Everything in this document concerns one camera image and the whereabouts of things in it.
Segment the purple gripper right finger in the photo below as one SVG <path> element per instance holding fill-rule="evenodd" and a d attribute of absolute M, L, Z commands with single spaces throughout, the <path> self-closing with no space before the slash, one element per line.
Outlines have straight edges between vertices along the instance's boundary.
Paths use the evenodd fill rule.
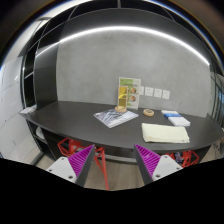
<path fill-rule="evenodd" d="M 137 144 L 134 145 L 134 154 L 145 185 L 182 169 L 169 155 L 160 156 Z"/>

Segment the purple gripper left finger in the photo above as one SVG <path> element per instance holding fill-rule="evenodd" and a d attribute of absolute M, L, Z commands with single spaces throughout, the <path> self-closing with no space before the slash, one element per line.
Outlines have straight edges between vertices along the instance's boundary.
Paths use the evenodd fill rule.
<path fill-rule="evenodd" d="M 70 157 L 60 157 L 47 171 L 83 187 L 94 155 L 95 145 L 90 145 Z"/>

